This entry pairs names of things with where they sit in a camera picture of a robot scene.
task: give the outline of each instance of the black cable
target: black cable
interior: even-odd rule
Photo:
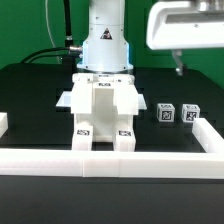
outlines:
[[[66,31],[65,46],[69,47],[70,45],[73,45],[69,0],[64,0],[64,10],[65,10],[65,31]]]
[[[32,63],[40,58],[50,58],[50,57],[62,57],[62,56],[66,56],[67,54],[45,54],[45,55],[40,55],[37,56],[35,58],[33,58],[32,60],[30,60],[28,63]]]
[[[75,57],[75,58],[78,58],[79,57],[79,54],[45,54],[45,55],[40,55],[40,56],[37,56],[35,58],[33,58],[32,60],[29,61],[29,63],[32,63],[40,58],[48,58],[48,57],[63,57],[63,56],[66,56],[66,57]]]
[[[65,50],[70,50],[70,49],[69,49],[69,47],[55,47],[55,48],[40,50],[40,51],[37,51],[37,52],[34,52],[34,53],[30,54],[29,56],[24,58],[20,63],[24,64],[24,63],[26,63],[26,61],[28,61],[32,57],[35,57],[38,54],[43,54],[43,53],[47,53],[47,52],[54,52],[54,51],[65,51]]]

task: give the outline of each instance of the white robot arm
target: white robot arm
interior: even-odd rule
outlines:
[[[224,47],[224,1],[160,1],[149,14],[147,45],[173,50],[182,75],[180,49]]]

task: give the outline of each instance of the green wall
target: green wall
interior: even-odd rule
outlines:
[[[72,29],[76,44],[88,35],[89,0],[70,0]],[[170,51],[151,51],[145,44],[148,11],[155,0],[126,0],[125,37],[130,44],[130,60],[138,67],[171,67]],[[57,46],[64,46],[63,0],[49,0],[52,34]],[[20,62],[35,51],[50,48],[45,21],[44,0],[1,0],[0,68]],[[188,68],[203,72],[224,88],[224,49],[186,50],[183,61]],[[44,59],[40,63],[57,63]]]

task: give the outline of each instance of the black table surface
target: black table surface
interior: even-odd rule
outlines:
[[[181,120],[184,103],[198,104],[224,136],[224,90],[195,70],[136,68],[147,111],[135,117],[136,151],[204,153]],[[61,65],[12,64],[0,71],[0,112],[9,129],[0,147],[71,148],[73,116],[55,107],[72,88]],[[175,122],[160,123],[157,103],[172,103]],[[112,144],[93,144],[93,150]],[[224,223],[224,181],[0,176],[0,223]]]

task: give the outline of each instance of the white block structure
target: white block structure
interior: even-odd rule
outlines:
[[[224,155],[1,149],[0,175],[224,179]]]
[[[157,104],[157,118],[160,122],[174,122],[175,107],[170,103]]]
[[[136,141],[133,116],[138,115],[139,110],[134,77],[123,74],[78,73],[73,75],[73,82],[72,149],[89,151],[91,141],[94,141],[113,142],[115,151],[134,151]]]
[[[182,106],[182,120],[186,123],[193,123],[195,118],[199,118],[200,108],[196,104],[183,104]]]
[[[0,113],[0,138],[8,129],[7,113]]]
[[[224,139],[205,118],[195,118],[192,133],[208,153],[224,153]]]

